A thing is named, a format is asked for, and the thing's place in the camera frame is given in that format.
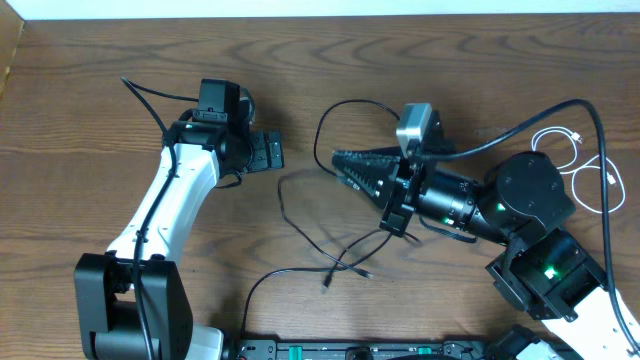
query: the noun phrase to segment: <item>green light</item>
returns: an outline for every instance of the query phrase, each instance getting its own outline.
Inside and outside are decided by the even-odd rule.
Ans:
[[[544,274],[547,276],[547,278],[549,279],[553,279],[554,276],[558,275],[558,273],[556,272],[556,270],[553,267],[549,267],[547,269],[547,271],[544,272]]]

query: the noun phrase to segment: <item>white cable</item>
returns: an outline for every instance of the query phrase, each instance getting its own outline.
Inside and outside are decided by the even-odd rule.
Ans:
[[[544,128],[538,132],[536,132],[533,137],[531,137],[531,149],[533,151],[536,151],[536,148],[538,147],[538,142],[540,141],[540,139],[542,139],[545,135],[548,134],[552,134],[552,133],[558,133],[558,134],[562,134],[564,136],[567,137],[567,139],[569,139],[569,141],[571,142],[571,145],[573,145],[573,160],[571,160],[571,162],[562,165],[562,166],[558,166],[557,169],[563,169],[567,166],[572,165],[573,163],[576,162],[577,158],[578,158],[578,147],[576,145],[576,142],[582,143],[582,138],[580,137],[580,134],[578,134],[577,132],[571,131],[570,129],[567,129],[566,127],[562,127],[562,126],[551,126],[548,128]],[[585,209],[594,212],[596,214],[602,214],[602,211],[598,211],[596,209],[593,209],[591,207],[589,207],[587,204],[585,204],[584,202],[582,202],[582,200],[580,200],[580,198],[578,197],[578,194],[576,194],[576,188],[575,188],[575,182],[576,182],[576,176],[577,174],[584,170],[584,169],[600,169],[600,167],[598,166],[594,166],[594,165],[589,165],[592,162],[594,162],[596,159],[598,159],[600,157],[600,155],[596,155],[594,157],[592,157],[589,161],[587,161],[586,163],[584,163],[582,166],[577,167],[574,170],[570,170],[570,171],[561,171],[560,174],[562,175],[569,175],[571,174],[571,192],[573,193],[573,197],[576,199],[576,201],[584,206]],[[616,167],[616,165],[613,163],[613,161],[611,161],[611,159],[607,158],[607,162],[609,164],[611,164],[611,166],[613,167],[613,170],[615,171],[616,176],[614,177],[613,175],[611,175],[609,172],[607,172],[607,180],[609,182],[609,184],[611,185],[615,185],[616,182],[620,183],[620,190],[622,191],[622,199],[620,200],[620,203],[614,207],[613,209],[609,210],[609,213],[612,213],[616,210],[618,210],[622,204],[624,204],[624,201],[627,198],[627,194],[624,188],[624,183],[622,182],[622,177],[620,176],[620,172],[618,171],[618,168]]]

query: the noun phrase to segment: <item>wooden table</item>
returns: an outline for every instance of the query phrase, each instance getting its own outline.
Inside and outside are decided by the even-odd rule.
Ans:
[[[560,101],[598,107],[609,154],[627,182],[612,215],[618,287],[640,314],[640,16],[432,16],[29,22],[0,103],[0,357],[81,358],[73,269],[82,253],[102,253],[132,217],[156,172],[160,133],[120,83],[197,96],[200,79],[248,87],[258,127],[280,129],[286,169],[247,176],[213,191],[198,214],[180,273],[195,320],[238,329],[244,301],[266,272],[326,266],[280,216],[278,178],[294,221],[334,254],[377,227],[380,214],[359,193],[322,173],[312,157],[323,111],[348,98],[397,111],[430,102],[459,149],[492,139]],[[149,96],[167,123],[189,104]],[[367,105],[340,108],[320,139],[331,149],[394,145],[394,121]],[[545,123],[585,138],[582,110]],[[476,159],[449,165],[482,176],[528,149],[534,130]],[[566,140],[545,139],[558,163]],[[565,185],[570,179],[565,178]],[[598,204],[596,172],[578,180]],[[619,190],[612,190],[612,203]],[[566,224],[602,261],[600,217],[579,208]],[[494,290],[484,266],[502,248],[429,233],[414,219],[416,248],[393,239],[366,263],[372,280],[343,273],[321,292],[321,275],[293,274],[260,286],[249,313],[253,333],[283,339],[496,337],[514,323],[544,334]],[[382,240],[374,237],[354,256]]]

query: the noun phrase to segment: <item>white arm tube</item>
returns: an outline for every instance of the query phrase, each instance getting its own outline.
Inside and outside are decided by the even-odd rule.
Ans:
[[[215,151],[203,150],[200,145],[176,144],[174,146],[178,167],[177,176],[164,194],[149,224],[147,242],[142,248],[142,260],[151,255],[164,256],[165,260],[180,265],[182,251],[191,232],[200,205],[220,178],[218,158]],[[115,239],[107,251],[116,251],[115,256],[133,259],[136,231],[140,229],[151,204],[158,196],[168,171],[171,169],[169,148],[162,150],[160,168],[138,211]]]
[[[640,338],[640,327],[620,293],[618,303],[622,317],[635,339]],[[632,350],[627,338],[613,314],[609,294],[598,287],[573,309],[578,318],[573,322],[564,319],[543,320],[544,325],[571,346],[585,360],[629,360],[627,349]]]

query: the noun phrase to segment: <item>white backdrop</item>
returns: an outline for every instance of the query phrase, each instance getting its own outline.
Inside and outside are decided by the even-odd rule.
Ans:
[[[640,0],[8,0],[25,20],[640,12]]]

